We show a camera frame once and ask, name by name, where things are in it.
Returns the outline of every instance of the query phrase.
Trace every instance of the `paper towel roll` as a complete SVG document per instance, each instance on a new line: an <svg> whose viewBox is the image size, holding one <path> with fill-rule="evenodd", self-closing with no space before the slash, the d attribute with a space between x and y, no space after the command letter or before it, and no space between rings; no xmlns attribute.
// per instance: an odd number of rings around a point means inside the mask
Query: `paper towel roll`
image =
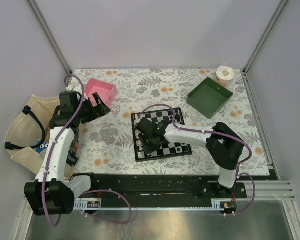
<svg viewBox="0 0 300 240"><path fill-rule="evenodd" d="M235 78L235 71L228 66L220 66L216 70L215 81L222 87L228 88Z"/></svg>

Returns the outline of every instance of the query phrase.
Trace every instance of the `bag handle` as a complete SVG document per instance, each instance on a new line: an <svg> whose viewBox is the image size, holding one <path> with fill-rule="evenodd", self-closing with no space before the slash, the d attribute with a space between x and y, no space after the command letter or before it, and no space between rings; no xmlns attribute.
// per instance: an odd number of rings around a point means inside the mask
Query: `bag handle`
<svg viewBox="0 0 300 240"><path fill-rule="evenodd" d="M30 115L35 121L36 123L39 125L39 127L41 128L41 131L42 131L42 140L37 144L37 145L34 145L34 146L31 146L30 148L32 149L36 149L38 147L40 147L41 144L43 144L45 142L45 139L46 139L46 131L45 131L45 128L44 126L42 126L41 122L39 121L39 119L37 118L37 116L31 111L31 107L29 106L25 106L24 109L22 110L22 112L25 114L25 115ZM5 143L5 149L7 150L14 150L14 149L25 149L27 148L26 146L18 146L18 145L14 145L12 144L11 142L7 141Z"/></svg>

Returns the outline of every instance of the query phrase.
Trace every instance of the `canvas bag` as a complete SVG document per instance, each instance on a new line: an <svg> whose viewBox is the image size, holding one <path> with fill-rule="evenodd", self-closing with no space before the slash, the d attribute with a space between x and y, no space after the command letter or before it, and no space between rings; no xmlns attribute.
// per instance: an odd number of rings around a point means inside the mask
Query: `canvas bag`
<svg viewBox="0 0 300 240"><path fill-rule="evenodd" d="M59 97L41 98L33 95L22 113L12 122L5 136L5 146L6 149L9 148L7 151L11 155L11 159L36 175L42 167L47 149L38 153L36 148L33 149L30 146L36 146L38 145L37 141L42 140L43 137L46 138L42 128L47 132L50 120L59 105ZM12 149L17 146L25 148ZM70 179L74 171L74 166L66 164L64 178Z"/></svg>

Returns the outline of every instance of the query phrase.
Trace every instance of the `green tray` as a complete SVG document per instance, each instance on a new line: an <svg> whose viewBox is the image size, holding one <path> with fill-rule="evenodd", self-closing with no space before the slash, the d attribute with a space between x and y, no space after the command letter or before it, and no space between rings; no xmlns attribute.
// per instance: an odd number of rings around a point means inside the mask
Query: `green tray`
<svg viewBox="0 0 300 240"><path fill-rule="evenodd" d="M233 94L233 92L207 77L188 94L186 102L205 117L211 119L226 105Z"/></svg>

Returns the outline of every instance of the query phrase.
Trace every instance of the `wall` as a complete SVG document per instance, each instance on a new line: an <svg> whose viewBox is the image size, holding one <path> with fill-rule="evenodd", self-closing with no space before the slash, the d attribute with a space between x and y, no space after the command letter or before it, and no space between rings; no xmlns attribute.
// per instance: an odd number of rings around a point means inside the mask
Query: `wall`
<svg viewBox="0 0 300 240"><path fill-rule="evenodd" d="M36 0L76 68L243 68L280 0Z"/></svg>
<svg viewBox="0 0 300 240"><path fill-rule="evenodd" d="M0 240L15 230L25 182L35 177L4 149L8 127L32 94L57 96L64 76L27 2L0 0Z"/></svg>
<svg viewBox="0 0 300 240"><path fill-rule="evenodd" d="M248 73L280 175L300 209L300 0L290 1Z"/></svg>

